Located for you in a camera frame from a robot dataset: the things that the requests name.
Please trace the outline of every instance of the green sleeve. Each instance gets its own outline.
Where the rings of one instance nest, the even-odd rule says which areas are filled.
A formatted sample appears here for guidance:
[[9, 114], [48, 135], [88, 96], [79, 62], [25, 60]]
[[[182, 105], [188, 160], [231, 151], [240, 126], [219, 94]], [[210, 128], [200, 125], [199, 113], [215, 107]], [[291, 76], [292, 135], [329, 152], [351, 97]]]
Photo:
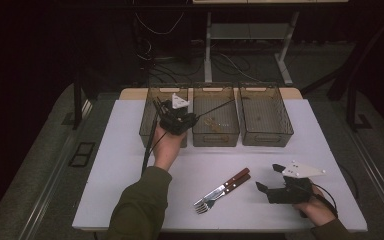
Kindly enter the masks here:
[[339, 219], [335, 219], [325, 225], [315, 227], [311, 229], [314, 237], [317, 240], [353, 240], [354, 235], [352, 235], [348, 230], [342, 225]]
[[171, 175], [158, 167], [148, 167], [141, 179], [121, 194], [105, 239], [157, 239], [167, 208]]

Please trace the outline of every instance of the fork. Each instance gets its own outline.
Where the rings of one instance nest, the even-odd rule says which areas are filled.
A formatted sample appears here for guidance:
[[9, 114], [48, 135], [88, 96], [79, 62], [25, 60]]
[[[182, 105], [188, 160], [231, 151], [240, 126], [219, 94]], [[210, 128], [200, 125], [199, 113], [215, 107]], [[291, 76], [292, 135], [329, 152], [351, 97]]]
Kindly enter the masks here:
[[246, 174], [243, 177], [237, 179], [232, 185], [230, 185], [229, 187], [227, 187], [223, 191], [221, 191], [220, 194], [214, 196], [213, 198], [210, 198], [208, 200], [203, 201], [201, 204], [196, 205], [195, 211], [198, 214], [202, 214], [202, 213], [209, 211], [214, 206], [214, 204], [216, 203], [216, 201], [218, 199], [229, 194], [230, 192], [235, 190], [237, 187], [239, 187], [242, 183], [246, 182], [250, 178], [251, 178], [251, 176], [249, 174]]

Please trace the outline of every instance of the cable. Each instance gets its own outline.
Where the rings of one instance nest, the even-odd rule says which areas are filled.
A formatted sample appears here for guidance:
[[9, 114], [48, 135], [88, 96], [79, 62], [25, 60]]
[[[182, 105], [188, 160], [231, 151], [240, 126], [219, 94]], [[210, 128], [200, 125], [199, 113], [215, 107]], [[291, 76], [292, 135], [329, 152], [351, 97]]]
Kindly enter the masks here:
[[240, 75], [241, 73], [239, 73], [238, 71], [235, 71], [234, 73], [231, 73], [231, 72], [227, 72], [225, 70], [223, 70], [219, 64], [223, 64], [222, 62], [220, 62], [218, 59], [216, 58], [211, 58], [211, 64], [214, 65], [214, 67], [216, 67], [220, 72], [224, 73], [224, 74], [227, 74], [227, 75], [231, 75], [231, 76], [235, 76], [235, 75]]
[[155, 129], [157, 128], [157, 119], [158, 119], [158, 112], [155, 113], [154, 120], [152, 121], [151, 133], [149, 134], [148, 143], [146, 144], [146, 149], [145, 149], [145, 155], [143, 156], [141, 176], [143, 175], [146, 167], [148, 166], [149, 156], [151, 155], [150, 149], [152, 146], [152, 140], [154, 139]]
[[150, 70], [154, 70], [154, 71], [157, 71], [157, 72], [164, 73], [164, 74], [168, 75], [168, 76], [173, 80], [173, 82], [177, 83], [177, 80], [176, 80], [170, 73], [168, 73], [168, 72], [165, 72], [165, 71], [163, 71], [163, 70], [156, 69], [156, 68], [152, 68], [152, 69], [150, 69]]
[[283, 72], [285, 72], [290, 66], [291, 64], [296, 60], [296, 58], [301, 54], [301, 52], [304, 50], [304, 48], [306, 47], [306, 44], [303, 44], [304, 46], [299, 50], [299, 52], [297, 54], [294, 55], [294, 57], [289, 61], [288, 64], [286, 64], [285, 66], [285, 69], [282, 70], [282, 72], [280, 72], [280, 74], [282, 74]]
[[342, 166], [341, 164], [338, 163], [338, 166], [340, 168], [342, 168], [347, 174], [348, 176], [350, 177], [353, 185], [354, 185], [354, 192], [355, 192], [355, 196], [354, 198], [356, 200], [358, 200], [360, 198], [360, 191], [358, 190], [358, 185], [357, 185], [357, 182], [355, 181], [355, 178], [352, 176], [352, 174], [348, 171], [348, 169], [346, 169], [344, 166]]
[[176, 28], [177, 24], [180, 22], [180, 20], [183, 18], [183, 16], [185, 15], [184, 12], [182, 12], [182, 14], [180, 15], [179, 19], [177, 19], [177, 21], [174, 23], [173, 27], [171, 27], [170, 30], [168, 30], [167, 32], [157, 32], [155, 30], [152, 30], [151, 28], [149, 28], [145, 23], [143, 23], [142, 19], [139, 17], [138, 13], [135, 12], [135, 15], [136, 15], [136, 18], [138, 19], [138, 21], [140, 22], [140, 24], [142, 24], [142, 26], [144, 26], [146, 29], [148, 29], [148, 31], [154, 33], [154, 34], [157, 34], [157, 35], [166, 35], [166, 34], [170, 34], [171, 32], [173, 32], [174, 28]]
[[149, 45], [149, 49], [148, 49], [148, 51], [146, 51], [145, 54], [149, 54], [149, 53], [151, 52], [151, 49], [152, 49], [152, 45], [151, 45], [151, 43], [150, 43], [146, 38], [141, 38], [141, 39], [145, 40], [145, 41], [148, 43], [148, 45]]
[[155, 148], [155, 146], [157, 146], [157, 144], [161, 141], [161, 139], [163, 139], [163, 137], [167, 134], [168, 132], [165, 132], [161, 137], [160, 137], [160, 139], [158, 139], [158, 141], [154, 144], [154, 146], [151, 148], [151, 151], [150, 152], [152, 152], [153, 150], [154, 150], [154, 148]]
[[157, 78], [158, 80], [160, 80], [161, 83], [165, 83], [165, 81], [162, 78], [158, 77], [157, 75], [152, 74], [152, 73], [148, 73], [148, 74], [153, 76], [153, 77], [155, 77], [155, 78]]
[[156, 67], [164, 68], [164, 69], [166, 69], [167, 71], [169, 71], [169, 72], [171, 72], [172, 74], [177, 75], [177, 76], [187, 77], [187, 76], [191, 76], [191, 75], [194, 75], [194, 74], [196, 74], [197, 72], [199, 72], [199, 70], [201, 69], [201, 67], [202, 67], [203, 64], [204, 64], [204, 62], [201, 61], [201, 63], [200, 63], [199, 66], [198, 66], [198, 69], [196, 69], [195, 71], [193, 71], [193, 72], [191, 72], [191, 73], [177, 73], [177, 72], [174, 72], [173, 70], [171, 70], [170, 68], [167, 68], [167, 67], [162, 66], [161, 64], [157, 64]]
[[145, 61], [151, 61], [152, 60], [151, 57], [145, 58], [145, 57], [142, 57], [142, 55], [139, 55], [139, 53], [137, 53], [136, 56], [138, 56], [140, 59], [143, 59]]
[[[220, 52], [215, 52], [215, 54], [218, 54], [218, 55], [221, 55], [221, 56], [223, 55], [223, 54], [220, 53]], [[237, 56], [237, 57], [239, 57], [240, 59], [242, 59], [243, 62], [245, 62], [245, 64], [246, 64], [246, 68], [239, 68], [239, 66], [238, 66], [236, 63], [235, 63], [235, 65], [236, 65], [237, 67], [232, 66], [232, 60], [231, 60], [231, 59], [230, 59], [230, 61], [229, 61], [229, 64], [223, 63], [222, 61], [217, 60], [217, 58], [214, 58], [213, 60], [218, 61], [220, 64], [222, 64], [222, 65], [224, 65], [224, 66], [226, 66], [226, 67], [228, 67], [228, 68], [235, 69], [235, 70], [237, 70], [237, 68], [239, 68], [241, 71], [248, 71], [248, 70], [251, 69], [251, 64], [249, 63], [248, 60], [246, 60], [246, 59], [245, 59], [244, 57], [242, 57], [242, 56]]]
[[[211, 48], [213, 48], [216, 44], [219, 43], [219, 41], [216, 41], [216, 43], [214, 45], [211, 46]], [[268, 49], [271, 49], [271, 48], [274, 48], [274, 47], [277, 47], [279, 44], [278, 43], [267, 43], [267, 46], [262, 46], [261, 48], [259, 49], [251, 49], [251, 50], [244, 50], [246, 51], [245, 53], [248, 53], [248, 54], [254, 54], [254, 53], [259, 53], [260, 51], [264, 51], [264, 50], [268, 50]], [[236, 55], [236, 54], [242, 54], [242, 51], [241, 50], [233, 50], [232, 48], [232, 45], [228, 45], [229, 49], [230, 49], [230, 52], [229, 52], [229, 55]], [[223, 52], [224, 49], [220, 49], [220, 44], [217, 45], [217, 47], [214, 49], [214, 51], [216, 52]]]
[[260, 80], [258, 80], [258, 79], [256, 79], [256, 78], [253, 78], [253, 77], [249, 76], [248, 74], [242, 72], [242, 70], [241, 70], [238, 66], [236, 66], [236, 64], [235, 64], [235, 63], [234, 63], [228, 56], [226, 56], [226, 55], [224, 55], [224, 54], [222, 54], [222, 53], [220, 53], [220, 55], [223, 56], [223, 57], [225, 57], [227, 60], [229, 60], [229, 62], [232, 63], [232, 65], [236, 68], [236, 70], [238, 70], [238, 72], [241, 73], [242, 75], [244, 75], [245, 77], [247, 77], [247, 78], [249, 78], [249, 79], [252, 79], [252, 80], [254, 80], [254, 81], [257, 81], [257, 82], [261, 82]]
[[337, 209], [336, 208], [336, 202], [335, 202], [335, 199], [332, 197], [332, 195], [326, 190], [326, 189], [324, 189], [323, 187], [321, 187], [320, 185], [317, 185], [317, 184], [315, 184], [315, 183], [312, 183], [314, 186], [316, 186], [316, 187], [318, 187], [318, 188], [320, 188], [320, 189], [322, 189], [325, 193], [327, 193], [327, 195], [329, 195], [329, 197], [332, 199], [332, 201], [333, 201], [333, 206], [334, 206], [334, 208], [335, 208], [335, 210]]
[[317, 200], [319, 200], [320, 202], [322, 202], [327, 208], [329, 208], [329, 210], [333, 213], [333, 215], [335, 215], [336, 218], [338, 218], [338, 209], [336, 207], [336, 202], [335, 202], [335, 199], [332, 197], [332, 195], [326, 190], [324, 189], [323, 187], [317, 185], [317, 184], [314, 184], [314, 183], [311, 183], [313, 184], [314, 186], [322, 189], [325, 193], [327, 193], [329, 195], [329, 197], [332, 199], [333, 201], [333, 205], [325, 198], [323, 197], [322, 195], [320, 194], [315, 194], [314, 192], [310, 192], [308, 191], [307, 189], [304, 189], [296, 184], [288, 184], [288, 186], [292, 186], [294, 188], [298, 188], [308, 194], [311, 194], [311, 196], [315, 197]]
[[212, 111], [214, 111], [214, 110], [217, 110], [217, 109], [219, 109], [219, 108], [221, 108], [221, 107], [223, 107], [223, 106], [225, 106], [225, 105], [227, 105], [227, 104], [229, 104], [229, 103], [231, 103], [231, 102], [233, 102], [233, 101], [235, 101], [235, 99], [229, 100], [229, 101], [227, 101], [227, 102], [225, 102], [225, 103], [223, 103], [223, 104], [221, 104], [221, 105], [219, 105], [219, 106], [217, 106], [217, 107], [211, 109], [210, 111], [205, 112], [205, 113], [203, 113], [203, 114], [197, 116], [196, 118], [200, 118], [200, 117], [202, 117], [203, 115], [205, 115], [205, 114], [207, 114], [207, 113], [210, 113], [210, 112], [212, 112]]

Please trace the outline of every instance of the silver fork tines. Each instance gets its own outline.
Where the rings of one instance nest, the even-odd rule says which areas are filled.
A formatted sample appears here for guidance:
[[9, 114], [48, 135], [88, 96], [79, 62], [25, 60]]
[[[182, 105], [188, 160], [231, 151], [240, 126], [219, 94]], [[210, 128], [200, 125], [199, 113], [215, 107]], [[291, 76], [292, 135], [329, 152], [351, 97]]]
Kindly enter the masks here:
[[216, 203], [216, 201], [221, 198], [222, 196], [224, 196], [225, 193], [224, 192], [221, 192], [219, 195], [215, 196], [214, 198], [212, 199], [208, 199], [208, 200], [204, 200], [202, 201], [200, 204], [197, 204], [195, 205], [195, 211], [198, 213], [198, 214], [202, 214], [202, 213], [205, 213], [207, 212], [208, 210], [210, 210], [214, 204]]

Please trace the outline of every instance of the translucent storage bin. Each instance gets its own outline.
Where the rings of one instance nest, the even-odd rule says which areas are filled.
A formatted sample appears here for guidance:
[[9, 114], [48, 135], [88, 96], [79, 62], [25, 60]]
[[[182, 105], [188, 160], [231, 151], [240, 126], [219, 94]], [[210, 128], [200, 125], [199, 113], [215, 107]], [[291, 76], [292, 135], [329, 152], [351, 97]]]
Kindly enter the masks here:
[[[152, 122], [154, 121], [157, 110], [155, 109], [153, 100], [160, 99], [161, 102], [171, 100], [173, 93], [184, 100], [188, 100], [189, 83], [154, 83], [148, 88], [145, 107], [143, 110], [142, 122], [140, 125], [139, 135], [142, 139], [143, 146], [146, 147], [151, 134]], [[181, 147], [187, 146], [187, 138], [182, 141]]]
[[236, 146], [239, 121], [232, 83], [195, 83], [193, 112], [197, 116], [206, 113], [192, 128], [195, 147]]
[[242, 144], [285, 147], [294, 134], [276, 83], [239, 83]]

